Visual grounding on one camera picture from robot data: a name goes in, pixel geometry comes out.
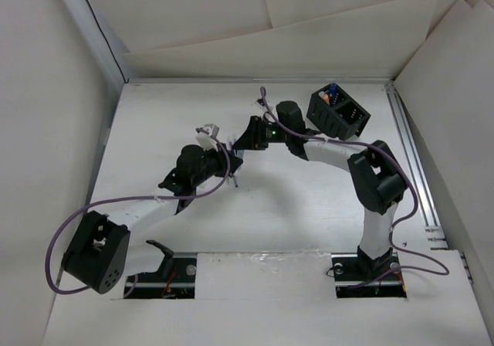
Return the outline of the blue cap clear marker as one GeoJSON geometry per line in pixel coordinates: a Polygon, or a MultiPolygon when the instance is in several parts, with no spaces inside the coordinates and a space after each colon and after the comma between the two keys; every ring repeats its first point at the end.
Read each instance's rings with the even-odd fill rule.
{"type": "Polygon", "coordinates": [[[336,95],[336,92],[337,92],[337,84],[331,83],[328,90],[328,96],[334,97],[336,95]]]}

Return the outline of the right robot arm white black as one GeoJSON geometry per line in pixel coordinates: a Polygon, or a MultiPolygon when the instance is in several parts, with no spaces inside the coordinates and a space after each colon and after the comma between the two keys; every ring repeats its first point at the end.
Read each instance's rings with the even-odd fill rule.
{"type": "Polygon", "coordinates": [[[394,155],[383,141],[361,145],[336,141],[306,127],[294,101],[277,104],[277,116],[259,98],[263,115],[250,117],[235,151],[263,151],[271,143],[284,143],[289,152],[304,161],[315,161],[349,172],[354,190],[364,207],[364,231],[357,246],[357,270],[364,280],[380,276],[390,266],[393,248],[389,233],[398,203],[408,188],[394,155]]]}

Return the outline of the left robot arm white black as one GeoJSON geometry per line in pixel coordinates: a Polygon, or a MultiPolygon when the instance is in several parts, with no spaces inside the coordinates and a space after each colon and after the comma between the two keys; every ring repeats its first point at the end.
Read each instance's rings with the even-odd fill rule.
{"type": "Polygon", "coordinates": [[[213,177],[233,176],[242,163],[242,156],[225,145],[183,147],[156,195],[109,214],[90,209],[84,215],[63,255],[63,270],[99,294],[123,276],[146,273],[155,281],[166,280],[174,269],[173,251],[155,239],[143,244],[139,239],[151,226],[186,209],[198,198],[198,186],[213,177]]]}

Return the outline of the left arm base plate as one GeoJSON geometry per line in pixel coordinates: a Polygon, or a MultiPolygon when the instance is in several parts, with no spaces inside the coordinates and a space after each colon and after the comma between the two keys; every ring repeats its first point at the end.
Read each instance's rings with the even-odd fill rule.
{"type": "Polygon", "coordinates": [[[193,300],[197,273],[197,253],[174,256],[165,276],[158,272],[128,276],[124,282],[123,298],[139,300],[193,300]]]}

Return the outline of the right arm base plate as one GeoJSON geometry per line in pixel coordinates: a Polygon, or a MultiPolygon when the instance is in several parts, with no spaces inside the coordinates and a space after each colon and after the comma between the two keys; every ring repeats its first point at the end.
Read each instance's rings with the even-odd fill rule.
{"type": "Polygon", "coordinates": [[[398,255],[375,270],[368,270],[356,253],[331,255],[331,266],[326,275],[334,279],[339,299],[349,298],[406,298],[407,291],[401,271],[389,272],[399,264],[398,255]]]}

